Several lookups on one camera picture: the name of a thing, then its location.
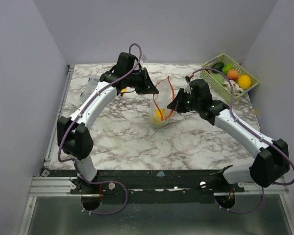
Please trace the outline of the clear zip bag orange zipper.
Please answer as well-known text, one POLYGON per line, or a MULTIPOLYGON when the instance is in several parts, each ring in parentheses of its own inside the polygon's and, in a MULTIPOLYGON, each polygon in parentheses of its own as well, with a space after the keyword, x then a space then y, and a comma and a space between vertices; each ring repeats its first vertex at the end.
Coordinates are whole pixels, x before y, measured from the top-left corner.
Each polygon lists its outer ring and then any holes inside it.
POLYGON ((171 84, 170 76, 167 76, 167 78, 157 82, 155 87, 158 89, 159 94, 154 94, 150 102, 149 120, 150 120, 151 126, 157 129, 166 125, 169 121, 169 118, 173 114, 173 110, 168 109, 167 105, 174 100, 175 94, 174 94, 174 88, 171 84), (165 109, 165 116, 162 119, 163 122, 160 124, 151 122, 151 115, 153 114, 153 111, 155 109, 158 109, 158 110, 165 109))

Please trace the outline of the white toy mushroom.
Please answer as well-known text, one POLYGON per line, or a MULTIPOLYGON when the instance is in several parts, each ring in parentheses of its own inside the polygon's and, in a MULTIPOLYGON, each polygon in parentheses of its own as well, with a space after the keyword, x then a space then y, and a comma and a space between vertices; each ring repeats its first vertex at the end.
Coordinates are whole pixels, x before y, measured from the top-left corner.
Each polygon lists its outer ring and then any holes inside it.
MULTIPOLYGON (((231 82, 231 85, 233 87, 233 91, 234 91, 234 96, 237 96, 239 94, 242 94, 244 92, 244 90, 238 85, 238 83, 235 81, 235 80, 229 80, 231 82)), ((231 92, 231 86, 230 84, 228 83, 228 81, 226 79, 224 79, 221 84, 223 85, 223 87, 229 91, 230 93, 231 92)))

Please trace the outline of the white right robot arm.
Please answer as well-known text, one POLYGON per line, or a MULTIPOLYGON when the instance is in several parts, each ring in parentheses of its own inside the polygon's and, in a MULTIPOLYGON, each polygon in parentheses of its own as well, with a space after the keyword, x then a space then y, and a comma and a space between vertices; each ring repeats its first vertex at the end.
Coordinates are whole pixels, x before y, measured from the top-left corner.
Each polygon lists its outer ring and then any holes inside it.
POLYGON ((204 80, 193 80, 187 89, 179 89, 167 108, 178 113, 198 113, 203 120, 233 137, 254 158, 252 164, 230 165, 219 171, 216 179, 218 190, 226 192, 233 184, 242 182, 256 183, 266 188, 290 170, 287 143, 262 135, 231 113, 228 105, 212 98, 204 80))

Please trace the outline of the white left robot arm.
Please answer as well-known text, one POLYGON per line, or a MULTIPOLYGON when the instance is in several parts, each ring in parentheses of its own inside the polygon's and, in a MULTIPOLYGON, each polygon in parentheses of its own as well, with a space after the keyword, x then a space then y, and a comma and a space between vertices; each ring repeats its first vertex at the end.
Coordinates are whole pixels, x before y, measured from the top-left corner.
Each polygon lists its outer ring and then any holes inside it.
POLYGON ((84 179, 82 188, 87 193, 98 190, 99 182, 95 178, 90 153, 94 142, 90 130, 103 109, 125 88, 133 88, 137 94, 158 94, 146 68, 133 54, 122 52, 116 65, 100 76, 95 90, 86 101, 69 117, 61 116, 57 122, 57 144, 59 153, 68 154, 78 175, 84 179))

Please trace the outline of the yellow toy pear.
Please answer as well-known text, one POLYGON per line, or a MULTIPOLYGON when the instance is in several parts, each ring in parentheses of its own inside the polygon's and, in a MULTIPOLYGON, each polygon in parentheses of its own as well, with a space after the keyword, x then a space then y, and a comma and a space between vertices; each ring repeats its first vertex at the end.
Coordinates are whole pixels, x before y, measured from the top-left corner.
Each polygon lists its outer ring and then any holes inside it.
POLYGON ((153 111, 153 114, 151 115, 151 122, 152 123, 156 123, 156 124, 160 124, 163 122, 163 118, 165 116, 165 109, 155 109, 153 111))

